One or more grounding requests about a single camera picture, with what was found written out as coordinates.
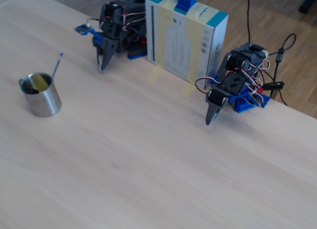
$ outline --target electrical cable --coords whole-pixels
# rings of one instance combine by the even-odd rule
[[[287,40],[288,40],[291,36],[294,36],[293,43],[292,43],[288,48],[284,48],[285,43],[287,42]],[[295,33],[290,34],[290,35],[285,39],[285,41],[283,42],[283,45],[282,45],[281,49],[279,49],[277,52],[273,52],[273,53],[268,54],[268,55],[271,56],[271,55],[274,55],[274,54],[283,54],[285,51],[287,51],[288,49],[290,49],[290,48],[293,47],[293,45],[294,45],[295,42],[296,42],[296,37],[297,37],[297,36],[296,36]]]
[[[214,82],[217,83],[217,84],[221,84],[221,83],[222,83],[222,82],[216,81],[216,80],[215,80],[214,78],[212,78],[212,77],[200,77],[200,78],[198,78],[198,79],[195,81],[196,88],[197,88],[200,92],[202,92],[202,93],[204,93],[204,94],[206,94],[207,91],[205,91],[205,90],[203,90],[202,88],[200,88],[200,87],[197,86],[197,82],[198,82],[199,80],[202,80],[202,79],[210,79],[210,80],[214,81]]]
[[[249,24],[249,12],[250,12],[250,0],[248,0],[248,9],[247,9],[247,25],[248,25],[248,34],[249,34],[249,42],[251,42],[251,34],[250,34],[250,24]]]
[[[263,70],[263,71],[264,71],[264,73],[267,74],[272,80],[274,80],[273,77],[272,77],[267,71],[265,71],[265,70]],[[283,102],[286,106],[288,106],[288,104],[284,101],[283,96],[282,96],[282,92],[281,92],[280,90],[279,90],[279,94],[280,94],[280,96],[281,96],[282,102]]]
[[[86,23],[88,23],[89,20],[100,21],[100,19],[90,17],[87,18]]]

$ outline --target stainless steel cup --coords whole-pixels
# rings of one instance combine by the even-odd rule
[[[60,110],[61,101],[50,75],[30,74],[20,79],[19,85],[35,115],[49,117]]]

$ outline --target wooden floor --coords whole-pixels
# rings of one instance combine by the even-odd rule
[[[110,0],[56,0],[92,17],[98,17],[103,3]],[[247,0],[198,0],[229,13],[223,55],[247,42]],[[288,50],[280,65],[277,80],[284,81],[284,100],[301,112],[317,118],[317,5],[309,14],[298,8],[303,0],[251,0],[251,41],[277,51],[292,32],[295,46]],[[273,75],[275,58],[270,58]]]

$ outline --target black cable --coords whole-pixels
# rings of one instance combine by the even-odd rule
[[[280,94],[280,96],[281,96],[281,100],[283,101],[283,103],[286,105],[286,106],[288,106],[288,104],[284,101],[284,99],[283,99],[283,96],[282,96],[282,93],[281,93],[281,91],[279,91],[279,94]]]
[[[250,11],[250,0],[248,0],[247,22],[248,22],[249,42],[251,42],[250,24],[249,24],[249,11]]]
[[[280,62],[276,62],[276,67],[275,67],[275,72],[274,72],[274,77],[273,77],[273,83],[276,82],[276,76],[277,76],[277,70],[278,70],[278,66],[279,66]]]
[[[266,70],[263,70],[264,71],[264,73],[265,74],[267,74],[272,80],[274,80],[273,79],[273,77],[266,71]],[[283,96],[282,96],[282,92],[281,91],[279,91],[279,94],[280,94],[280,96],[281,96],[281,100],[282,100],[282,102],[286,105],[286,106],[288,106],[288,104],[284,101],[284,99],[283,99]]]
[[[292,43],[288,48],[284,48],[285,43],[287,42],[287,40],[288,40],[291,36],[294,36],[293,43]],[[288,49],[292,48],[293,45],[294,45],[295,42],[296,42],[296,37],[297,37],[297,36],[296,36],[295,33],[290,34],[290,35],[285,39],[285,41],[283,42],[283,45],[282,45],[281,49],[279,49],[277,52],[273,52],[273,53],[269,54],[269,56],[274,55],[274,54],[283,54],[284,51],[287,51]]]
[[[100,21],[100,19],[90,17],[90,18],[87,18],[86,22],[88,23],[89,20]]]

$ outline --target white wire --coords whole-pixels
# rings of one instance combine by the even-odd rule
[[[264,61],[265,61],[265,60],[267,61],[267,68],[263,68],[263,64],[264,64]],[[270,65],[271,65],[271,64],[270,64],[269,60],[268,60],[267,58],[265,58],[265,59],[263,60],[262,64],[259,65],[259,69],[260,69],[260,70],[268,70],[269,67],[270,67]]]
[[[245,75],[253,82],[253,83],[255,83],[255,85],[257,86],[257,87],[261,87],[252,77],[250,77],[249,76],[249,74],[245,71],[245,70],[243,70],[243,69],[241,69],[241,71],[243,72],[243,73],[245,73]]]
[[[132,29],[133,31],[135,31],[138,34],[137,39],[133,40],[133,42],[137,42],[139,40],[139,32],[137,30],[135,30],[134,28],[132,28],[132,27],[128,27],[128,29]]]
[[[135,23],[135,22],[142,21],[142,20],[144,20],[145,18],[146,18],[146,17],[143,17],[143,18],[141,18],[141,19],[134,20],[134,21],[132,21],[132,22],[127,23],[127,25],[125,25],[125,26],[123,27],[123,29],[126,29],[126,27],[129,26],[131,23]]]
[[[205,91],[205,90],[203,90],[201,87],[198,87],[197,86],[197,82],[199,81],[199,80],[202,80],[202,79],[211,79],[211,80],[213,80],[214,82],[216,82],[217,84],[221,84],[222,82],[218,82],[218,81],[216,81],[214,78],[212,78],[212,77],[200,77],[200,78],[198,78],[196,81],[195,81],[195,85],[196,85],[196,87],[201,91],[201,92],[203,92],[203,93],[207,93],[207,91]]]
[[[252,105],[252,106],[254,106],[254,107],[257,107],[256,105],[251,104],[245,97],[241,97],[241,98],[243,98],[248,104],[250,104],[250,105]]]

